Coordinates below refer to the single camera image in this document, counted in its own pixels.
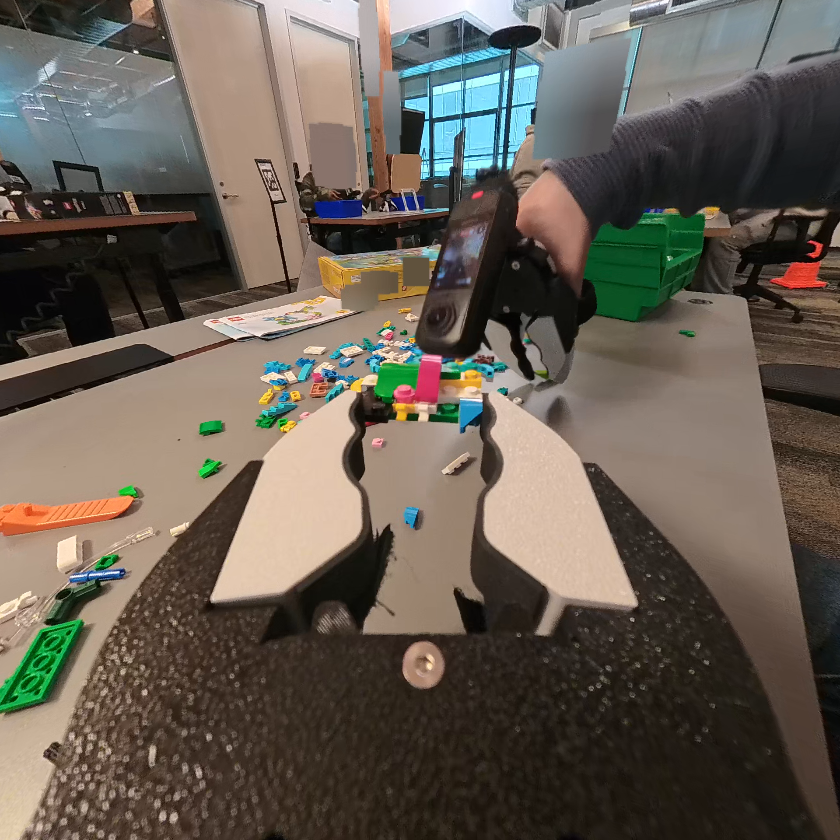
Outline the instruction booklet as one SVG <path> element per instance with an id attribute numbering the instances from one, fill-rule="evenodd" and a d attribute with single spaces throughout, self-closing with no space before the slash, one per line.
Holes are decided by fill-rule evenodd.
<path id="1" fill-rule="evenodd" d="M 309 329 L 317 323 L 346 318 L 356 313 L 356 310 L 343 308 L 339 299 L 317 296 L 275 308 L 208 319 L 203 322 L 203 326 L 234 341 L 273 340 Z"/>

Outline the sign stand with tag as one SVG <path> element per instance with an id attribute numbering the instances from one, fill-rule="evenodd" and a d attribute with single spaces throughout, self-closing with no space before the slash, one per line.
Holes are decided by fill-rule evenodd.
<path id="1" fill-rule="evenodd" d="M 257 165 L 257 169 L 259 171 L 259 175 L 261 181 L 264 184 L 266 192 L 269 198 L 269 204 L 271 207 L 271 216 L 275 226 L 276 231 L 276 239 L 280 251 L 280 259 L 283 268 L 283 273 L 285 276 L 285 281 L 287 285 L 287 291 L 292 292 L 291 288 L 291 279 L 287 267 L 287 259 L 284 249 L 284 244 L 282 241 L 281 233 L 280 233 L 280 224 L 277 215 L 277 207 L 281 204 L 287 202 L 285 198 L 285 194 L 282 190 L 280 185 L 279 177 L 277 175 L 277 171 L 275 166 L 273 165 L 272 161 L 269 159 L 255 159 L 255 163 Z"/>

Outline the orange brick separator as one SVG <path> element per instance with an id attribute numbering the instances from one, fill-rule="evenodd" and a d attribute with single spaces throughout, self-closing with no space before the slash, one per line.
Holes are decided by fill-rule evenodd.
<path id="1" fill-rule="evenodd" d="M 114 497 L 58 506 L 33 502 L 2 505 L 1 533 L 10 537 L 104 522 L 123 515 L 134 501 L 133 497 Z"/>

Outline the person's right forearm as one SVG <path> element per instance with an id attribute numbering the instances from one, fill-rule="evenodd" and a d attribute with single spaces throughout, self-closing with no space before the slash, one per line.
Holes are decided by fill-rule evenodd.
<path id="1" fill-rule="evenodd" d="M 544 167 L 593 233 L 651 207 L 839 207 L 837 53 L 755 71 L 703 97 L 626 115 L 607 151 Z"/>

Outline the black product box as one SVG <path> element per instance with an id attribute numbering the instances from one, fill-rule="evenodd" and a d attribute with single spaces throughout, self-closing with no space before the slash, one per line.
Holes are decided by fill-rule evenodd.
<path id="1" fill-rule="evenodd" d="M 139 213 L 122 192 L 26 192 L 7 195 L 20 219 L 131 216 Z"/>

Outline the person's right hand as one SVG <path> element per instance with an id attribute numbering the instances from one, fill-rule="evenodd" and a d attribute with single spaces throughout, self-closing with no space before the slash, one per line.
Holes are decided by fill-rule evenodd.
<path id="1" fill-rule="evenodd" d="M 526 191 L 518 206 L 518 231 L 534 240 L 549 255 L 556 273 L 578 298 L 592 231 L 573 195 L 551 171 L 544 171 Z"/>

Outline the black chair seat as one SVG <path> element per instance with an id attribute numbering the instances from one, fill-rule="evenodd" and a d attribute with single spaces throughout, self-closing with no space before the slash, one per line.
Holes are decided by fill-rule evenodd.
<path id="1" fill-rule="evenodd" d="M 839 416 L 839 369 L 814 364 L 761 364 L 763 396 Z"/>

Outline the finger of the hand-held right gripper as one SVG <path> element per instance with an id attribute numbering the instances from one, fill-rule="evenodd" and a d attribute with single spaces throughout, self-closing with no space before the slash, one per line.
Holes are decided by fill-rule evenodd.
<path id="1" fill-rule="evenodd" d="M 575 332 L 563 332 L 557 318 L 551 315 L 529 316 L 510 312 L 509 316 L 512 360 L 507 363 L 518 370 L 526 380 L 534 380 L 538 373 L 528 357 L 524 343 L 525 337 L 529 337 L 539 351 L 542 365 L 540 370 L 545 372 L 543 378 L 553 384 L 564 383 L 568 379 L 574 360 Z"/>

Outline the yellow toy brick box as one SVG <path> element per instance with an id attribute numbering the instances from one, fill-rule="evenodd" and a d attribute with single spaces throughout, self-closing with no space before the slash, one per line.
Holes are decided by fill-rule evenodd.
<path id="1" fill-rule="evenodd" d="M 340 298 L 342 290 L 348 285 L 357 285 L 371 272 L 391 271 L 396 275 L 397 286 L 391 293 L 381 293 L 382 301 L 422 296 L 427 293 L 429 281 L 434 273 L 440 245 L 417 248 L 400 248 L 394 250 L 366 252 L 354 255 L 332 255 L 318 258 L 318 267 L 322 286 L 336 298 Z M 428 258 L 429 266 L 427 278 L 419 283 L 412 283 L 403 277 L 404 257 Z"/>

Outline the pile of toy bricks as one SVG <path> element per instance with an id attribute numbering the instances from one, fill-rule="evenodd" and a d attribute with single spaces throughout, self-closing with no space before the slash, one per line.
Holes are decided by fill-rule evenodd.
<path id="1" fill-rule="evenodd" d="M 310 415 L 300 409 L 305 397 L 330 403 L 347 392 L 361 395 L 359 386 L 372 373 L 373 364 L 380 365 L 385 361 L 411 364 L 421 357 L 432 356 L 420 349 L 415 336 L 405 329 L 397 331 L 391 321 L 384 322 L 374 341 L 363 339 L 343 343 L 331 352 L 327 361 L 318 361 L 316 356 L 325 351 L 324 347 L 310 346 L 294 364 L 265 363 L 261 381 L 267 384 L 267 389 L 259 398 L 260 410 L 254 421 L 257 428 L 275 427 L 289 432 Z M 446 364 L 474 365 L 482 375 L 482 394 L 486 382 L 492 382 L 496 374 L 508 369 L 508 365 L 492 353 L 440 359 Z"/>

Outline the green plastic bin stack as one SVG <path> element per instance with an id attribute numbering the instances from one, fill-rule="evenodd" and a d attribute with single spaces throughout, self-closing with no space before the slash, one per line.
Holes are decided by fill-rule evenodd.
<path id="1" fill-rule="evenodd" d="M 584 268 L 595 289 L 596 314 L 637 322 L 687 288 L 700 261 L 705 225 L 703 213 L 646 213 L 629 229 L 601 226 Z"/>

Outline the orange textured cone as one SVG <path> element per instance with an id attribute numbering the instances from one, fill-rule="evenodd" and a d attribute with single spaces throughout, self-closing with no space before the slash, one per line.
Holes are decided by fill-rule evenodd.
<path id="1" fill-rule="evenodd" d="M 785 289 L 823 289 L 828 286 L 827 281 L 820 280 L 818 275 L 820 266 L 826 253 L 826 246 L 819 245 L 816 241 L 811 240 L 808 243 L 814 246 L 813 253 L 809 256 L 814 257 L 811 262 L 799 261 L 789 265 L 782 277 L 773 278 L 770 283 Z"/>

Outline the dark green connector piece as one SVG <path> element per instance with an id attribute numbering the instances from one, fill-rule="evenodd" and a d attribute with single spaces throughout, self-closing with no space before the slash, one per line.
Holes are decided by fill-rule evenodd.
<path id="1" fill-rule="evenodd" d="M 57 592 L 55 600 L 47 613 L 44 624 L 48 627 L 66 623 L 72 620 L 74 612 L 84 601 L 98 596 L 102 584 L 99 581 L 88 581 L 82 584 L 72 584 Z"/>

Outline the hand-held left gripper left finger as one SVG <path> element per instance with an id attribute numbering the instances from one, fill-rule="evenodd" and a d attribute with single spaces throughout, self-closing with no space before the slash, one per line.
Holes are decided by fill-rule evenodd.
<path id="1" fill-rule="evenodd" d="M 375 561 L 364 430 L 362 395 L 344 392 L 265 455 L 210 603 L 293 603 L 364 587 Z"/>

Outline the wooden table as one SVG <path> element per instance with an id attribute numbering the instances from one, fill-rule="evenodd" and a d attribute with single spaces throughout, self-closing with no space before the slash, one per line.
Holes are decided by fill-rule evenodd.
<path id="1" fill-rule="evenodd" d="M 421 209 L 396 213 L 364 213 L 356 217 L 301 217 L 312 242 L 337 255 L 376 251 L 371 244 L 385 240 L 381 250 L 401 248 L 404 237 L 438 235 L 446 226 L 450 211 L 447 208 Z"/>
<path id="2" fill-rule="evenodd" d="M 101 259 L 148 259 L 154 287 L 169 322 L 185 319 L 163 262 L 163 236 L 178 224 L 197 221 L 194 212 L 4 220 L 2 273 L 50 266 L 84 266 Z"/>

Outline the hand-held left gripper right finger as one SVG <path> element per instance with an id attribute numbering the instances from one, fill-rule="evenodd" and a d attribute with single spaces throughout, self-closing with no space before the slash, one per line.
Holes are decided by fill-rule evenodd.
<path id="1" fill-rule="evenodd" d="M 471 578 L 491 632 L 551 636 L 567 607 L 628 612 L 637 596 L 571 446 L 496 392 L 484 395 Z"/>

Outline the multicoloured toy brick assembly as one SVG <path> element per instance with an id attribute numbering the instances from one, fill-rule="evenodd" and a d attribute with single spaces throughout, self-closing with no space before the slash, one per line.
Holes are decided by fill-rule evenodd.
<path id="1" fill-rule="evenodd" d="M 385 361 L 359 386 L 366 426 L 389 421 L 456 424 L 463 433 L 483 422 L 483 379 L 474 365 L 424 356 L 409 364 Z"/>

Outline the clear tube piece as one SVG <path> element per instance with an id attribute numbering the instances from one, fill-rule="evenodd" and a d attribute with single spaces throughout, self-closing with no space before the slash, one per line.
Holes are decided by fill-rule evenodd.
<path id="1" fill-rule="evenodd" d="M 82 556 L 83 556 L 82 566 L 76 572 L 86 571 L 86 570 L 89 570 L 91 568 L 94 568 L 94 567 L 97 566 L 97 564 L 101 560 L 104 560 L 106 557 L 109 557 L 111 555 L 119 555 L 123 550 L 128 548 L 130 545 L 134 545 L 134 544 L 139 543 L 143 540 L 149 539 L 149 538 L 155 536 L 156 533 L 157 533 L 157 531 L 153 528 L 145 528 L 145 529 L 142 529 L 142 530 L 137 531 L 135 533 L 132 533 L 132 534 L 128 535 L 127 537 L 117 541 L 113 545 L 109 546 L 105 550 L 104 554 L 101 557 L 96 557 L 96 558 L 94 558 L 94 560 L 86 559 L 82 554 Z"/>

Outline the large green studded plate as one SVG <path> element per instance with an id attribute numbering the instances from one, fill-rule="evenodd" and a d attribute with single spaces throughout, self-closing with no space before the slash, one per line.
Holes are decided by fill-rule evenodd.
<path id="1" fill-rule="evenodd" d="M 15 672 L 3 684 L 2 713 L 47 701 L 84 625 L 81 619 L 76 619 L 38 631 Z"/>

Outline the grey desk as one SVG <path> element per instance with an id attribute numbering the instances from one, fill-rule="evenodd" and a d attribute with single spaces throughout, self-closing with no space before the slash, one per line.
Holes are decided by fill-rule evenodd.
<path id="1" fill-rule="evenodd" d="M 128 549 L 137 585 L 173 544 L 171 526 L 198 514 L 241 467 L 281 437 L 254 418 L 264 363 L 291 363 L 309 345 L 327 352 L 373 338 L 378 313 L 320 323 L 271 341 L 227 342 L 203 319 L 2 365 L 2 381 L 134 344 L 175 358 L 141 373 L 2 416 L 2 503 L 55 505 L 110 496 L 133 484 L 142 498 L 123 517 L 89 528 L 2 538 L 2 601 L 45 593 L 60 580 L 56 543 L 72 533 L 99 554 L 145 527 Z M 696 331 L 691 339 L 681 329 Z M 759 364 L 745 302 L 681 292 L 649 320 L 595 317 L 575 344 L 569 379 L 536 386 L 512 371 L 523 406 L 622 489 L 718 600 L 756 666 L 795 776 L 826 838 L 838 809 L 791 555 Z M 224 421 L 202 437 L 201 422 Z M 214 476 L 205 459 L 223 463 Z"/>

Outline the black floor lamp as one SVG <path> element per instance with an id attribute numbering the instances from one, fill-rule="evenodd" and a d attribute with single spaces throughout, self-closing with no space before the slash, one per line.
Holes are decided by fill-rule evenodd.
<path id="1" fill-rule="evenodd" d="M 501 144 L 500 169 L 508 171 L 508 153 L 511 132 L 513 86 L 520 49 L 531 47 L 539 41 L 540 29 L 529 24 L 508 26 L 495 31 L 488 38 L 488 45 L 493 49 L 508 52 L 507 84 L 505 86 L 504 123 Z"/>

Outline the white door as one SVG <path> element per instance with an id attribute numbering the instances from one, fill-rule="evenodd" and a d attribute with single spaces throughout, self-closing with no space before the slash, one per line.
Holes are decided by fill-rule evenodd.
<path id="1" fill-rule="evenodd" d="M 317 186 L 359 198 L 370 186 L 356 40 L 291 14 L 290 49 L 305 164 Z"/>
<path id="2" fill-rule="evenodd" d="M 303 261 L 299 208 L 266 7 L 163 1 L 160 8 L 240 284 L 255 288 L 285 280 L 255 159 L 272 161 L 285 194 L 277 215 L 290 280 L 296 280 Z"/>

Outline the photo in clear stand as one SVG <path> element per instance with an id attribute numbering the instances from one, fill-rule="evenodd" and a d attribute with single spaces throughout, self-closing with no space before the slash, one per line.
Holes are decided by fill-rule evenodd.
<path id="1" fill-rule="evenodd" d="M 17 165 L 1 157 L 1 220 L 18 221 L 13 198 L 31 193 L 32 185 Z"/>

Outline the black office chair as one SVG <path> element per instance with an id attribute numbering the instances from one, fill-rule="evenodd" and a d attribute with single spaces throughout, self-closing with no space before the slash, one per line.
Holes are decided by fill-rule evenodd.
<path id="1" fill-rule="evenodd" d="M 736 273 L 739 275 L 748 267 L 751 270 L 744 283 L 734 286 L 733 293 L 746 301 L 761 298 L 772 302 L 776 309 L 791 310 L 791 321 L 801 323 L 804 318 L 802 310 L 776 292 L 761 286 L 759 279 L 765 266 L 818 265 L 822 262 L 839 223 L 839 212 L 817 216 L 816 211 L 799 213 L 780 210 L 773 218 L 768 238 L 740 251 Z"/>

